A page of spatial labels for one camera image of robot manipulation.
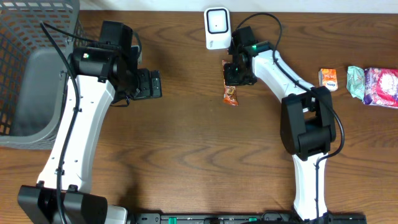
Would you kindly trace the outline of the orange red snack sachet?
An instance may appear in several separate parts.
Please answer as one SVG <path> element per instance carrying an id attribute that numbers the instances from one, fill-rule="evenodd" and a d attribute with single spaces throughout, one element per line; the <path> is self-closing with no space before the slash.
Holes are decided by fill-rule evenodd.
<path id="1" fill-rule="evenodd" d="M 238 100 L 236 96 L 236 87 L 227 85 L 226 79 L 223 79 L 224 83 L 224 93 L 223 93 L 223 102 L 232 106 L 238 106 Z"/>

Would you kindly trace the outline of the small orange carton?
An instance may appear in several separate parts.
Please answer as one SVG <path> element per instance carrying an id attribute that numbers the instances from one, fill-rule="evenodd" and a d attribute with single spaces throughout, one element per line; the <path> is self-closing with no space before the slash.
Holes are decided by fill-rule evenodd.
<path id="1" fill-rule="evenodd" d="M 332 68 L 321 68 L 318 73 L 319 85 L 327 87 L 330 91 L 338 89 L 336 70 Z"/>

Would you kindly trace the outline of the teal snack wrapper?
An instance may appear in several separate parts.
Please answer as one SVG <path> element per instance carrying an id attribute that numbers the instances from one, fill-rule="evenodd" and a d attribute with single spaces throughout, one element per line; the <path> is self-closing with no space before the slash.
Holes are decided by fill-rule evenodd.
<path id="1" fill-rule="evenodd" d="M 363 100 L 365 91 L 364 70 L 357 66 L 349 66 L 347 70 L 346 88 L 353 98 Z"/>

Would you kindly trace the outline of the red purple snack packet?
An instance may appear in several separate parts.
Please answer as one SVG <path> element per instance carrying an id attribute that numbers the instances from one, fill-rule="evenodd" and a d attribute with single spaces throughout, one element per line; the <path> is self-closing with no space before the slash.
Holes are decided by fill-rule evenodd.
<path id="1" fill-rule="evenodd" d="M 365 105 L 397 109 L 397 69 L 367 68 L 364 77 Z"/>

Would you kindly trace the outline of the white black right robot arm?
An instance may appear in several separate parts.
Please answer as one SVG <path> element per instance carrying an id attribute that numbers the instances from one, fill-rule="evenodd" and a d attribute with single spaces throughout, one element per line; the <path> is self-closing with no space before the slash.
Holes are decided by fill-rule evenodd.
<path id="1" fill-rule="evenodd" d="M 330 91 L 300 78 L 275 47 L 255 39 L 249 26 L 231 34 L 228 53 L 233 61 L 224 65 L 226 85 L 253 85 L 262 80 L 280 101 L 280 138 L 294 162 L 297 219 L 323 220 L 327 213 L 323 157 L 336 138 Z"/>

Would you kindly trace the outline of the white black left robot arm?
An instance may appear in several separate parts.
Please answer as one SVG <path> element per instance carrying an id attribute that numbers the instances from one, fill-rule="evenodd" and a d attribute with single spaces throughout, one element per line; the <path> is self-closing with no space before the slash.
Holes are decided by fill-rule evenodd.
<path id="1" fill-rule="evenodd" d="M 121 101 L 160 98 L 160 73 L 139 68 L 142 45 L 121 22 L 104 21 L 98 40 L 69 55 L 67 99 L 50 157 L 34 186 L 21 186 L 17 201 L 33 223 L 132 223 L 124 207 L 93 195 L 92 170 L 104 117 Z"/>

